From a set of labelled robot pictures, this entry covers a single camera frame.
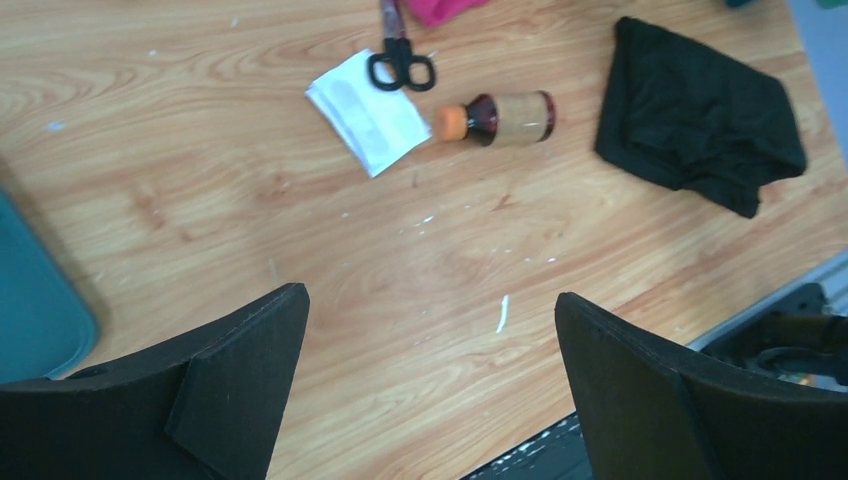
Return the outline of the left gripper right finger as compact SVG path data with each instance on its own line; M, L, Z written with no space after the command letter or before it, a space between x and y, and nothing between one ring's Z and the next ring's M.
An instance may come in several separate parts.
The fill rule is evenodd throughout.
M847 397L729 365L572 292L555 324L598 479L843 479Z

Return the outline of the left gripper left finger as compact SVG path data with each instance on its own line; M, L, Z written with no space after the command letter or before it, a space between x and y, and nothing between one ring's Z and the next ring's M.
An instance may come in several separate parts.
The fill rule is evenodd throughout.
M289 283L62 380L1 388L5 479L263 479L310 309Z

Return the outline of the teal divided tray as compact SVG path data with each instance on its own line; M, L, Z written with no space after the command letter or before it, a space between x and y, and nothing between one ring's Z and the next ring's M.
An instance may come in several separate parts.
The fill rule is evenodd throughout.
M99 338L95 316L29 226L1 194L1 382L57 378Z

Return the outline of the black cloth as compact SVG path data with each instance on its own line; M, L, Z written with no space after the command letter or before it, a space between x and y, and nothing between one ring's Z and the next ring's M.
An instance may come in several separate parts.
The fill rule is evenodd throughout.
M757 214L762 187L806 172L777 78L640 19L620 18L614 37L594 145L603 160L744 218Z

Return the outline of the brown orange-cap bottle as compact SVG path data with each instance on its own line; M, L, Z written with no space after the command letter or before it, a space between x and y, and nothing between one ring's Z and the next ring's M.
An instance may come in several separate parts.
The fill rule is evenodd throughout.
M470 103L440 107L434 131L440 141L473 140L481 146L523 146L547 140L556 105L546 91L480 94Z

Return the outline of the white paper sachet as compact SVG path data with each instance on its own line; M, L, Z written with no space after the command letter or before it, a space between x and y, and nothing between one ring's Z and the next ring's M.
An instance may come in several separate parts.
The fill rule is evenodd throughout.
M366 174L375 178L432 137L430 125L402 90L370 79L366 48L315 79L305 96L325 116Z

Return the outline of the pink folded cloth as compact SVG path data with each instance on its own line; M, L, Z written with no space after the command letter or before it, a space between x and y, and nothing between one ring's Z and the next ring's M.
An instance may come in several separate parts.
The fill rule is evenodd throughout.
M406 0L408 10L426 27L443 25L447 21L489 3L489 0Z

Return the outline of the black handled scissors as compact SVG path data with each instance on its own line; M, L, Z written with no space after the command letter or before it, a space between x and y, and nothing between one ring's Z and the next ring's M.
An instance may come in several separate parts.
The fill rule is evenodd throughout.
M416 92L431 90L436 84L436 71L431 59L413 52L412 43L407 37L406 25L398 1L381 0L379 2L383 25L383 51L374 53L367 59L367 69L371 84L381 91L397 91L403 87ZM378 64L388 65L394 74L390 82L380 80L376 69ZM413 67L426 68L428 79L416 82L413 79Z

